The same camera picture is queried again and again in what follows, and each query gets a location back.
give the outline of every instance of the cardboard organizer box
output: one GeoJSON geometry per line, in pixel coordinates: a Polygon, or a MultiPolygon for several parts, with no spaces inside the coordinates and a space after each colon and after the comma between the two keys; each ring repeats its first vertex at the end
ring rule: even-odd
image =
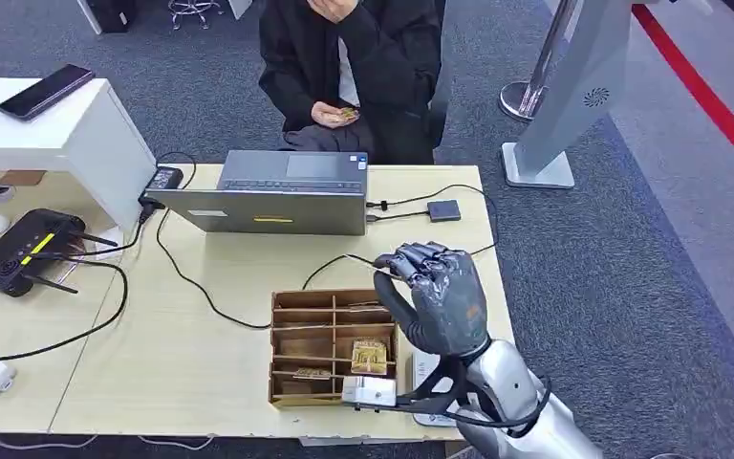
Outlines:
{"type": "Polygon", "coordinates": [[[272,297],[269,401],[281,406],[341,404],[354,342],[386,346],[386,375],[398,372],[397,326],[374,290],[281,292],[272,297]]]}

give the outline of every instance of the red floor stripe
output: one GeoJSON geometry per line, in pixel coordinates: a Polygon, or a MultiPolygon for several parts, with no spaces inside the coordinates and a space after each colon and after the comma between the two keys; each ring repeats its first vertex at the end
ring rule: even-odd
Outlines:
{"type": "Polygon", "coordinates": [[[645,5],[633,5],[632,13],[707,116],[716,123],[734,146],[733,112],[710,89],[645,5]]]}

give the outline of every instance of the robotic arm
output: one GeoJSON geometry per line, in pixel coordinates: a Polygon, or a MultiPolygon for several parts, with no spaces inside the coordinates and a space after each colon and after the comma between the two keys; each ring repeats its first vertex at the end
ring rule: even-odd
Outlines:
{"type": "Polygon", "coordinates": [[[437,243],[404,244],[379,257],[411,289],[415,308],[393,279],[376,273],[384,306],[415,347],[441,356],[435,371],[415,391],[398,396],[395,406],[371,407],[439,414],[457,421],[466,441],[487,459],[598,458],[598,449],[579,429],[572,412],[551,395],[509,342],[487,330],[486,296],[471,255],[437,243]],[[443,378],[447,393],[432,392],[443,378]],[[457,401],[457,413],[447,412],[457,401]]]}

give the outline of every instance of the silver stand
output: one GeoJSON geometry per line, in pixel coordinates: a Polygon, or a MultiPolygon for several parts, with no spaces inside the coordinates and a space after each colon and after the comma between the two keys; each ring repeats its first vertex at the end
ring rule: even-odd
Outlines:
{"type": "Polygon", "coordinates": [[[170,13],[173,15],[173,30],[177,31],[182,27],[182,16],[190,16],[198,14],[201,19],[201,28],[209,29],[209,23],[206,22],[204,12],[212,7],[218,8],[218,14],[223,14],[224,10],[221,10],[221,5],[215,0],[199,1],[199,0],[170,0],[167,3],[167,7],[170,9],[170,13]]]}
{"type": "Polygon", "coordinates": [[[502,92],[499,93],[499,108],[506,115],[519,121],[533,120],[548,92],[545,83],[552,52],[555,51],[556,45],[564,36],[572,12],[575,10],[575,3],[576,0],[561,0],[561,3],[558,4],[542,52],[539,54],[539,60],[536,61],[536,68],[533,69],[533,75],[530,76],[530,82],[514,81],[502,88],[502,92]]]}
{"type": "Polygon", "coordinates": [[[517,143],[502,145],[511,186],[572,188],[564,149],[623,93],[632,5],[659,0],[584,0],[550,97],[517,143]]]}

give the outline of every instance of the laptop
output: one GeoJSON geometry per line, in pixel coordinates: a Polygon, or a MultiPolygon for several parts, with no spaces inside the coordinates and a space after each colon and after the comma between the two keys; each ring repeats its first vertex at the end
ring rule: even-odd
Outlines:
{"type": "Polygon", "coordinates": [[[232,150],[216,189],[148,189],[207,232],[364,235],[365,153],[232,150]]]}

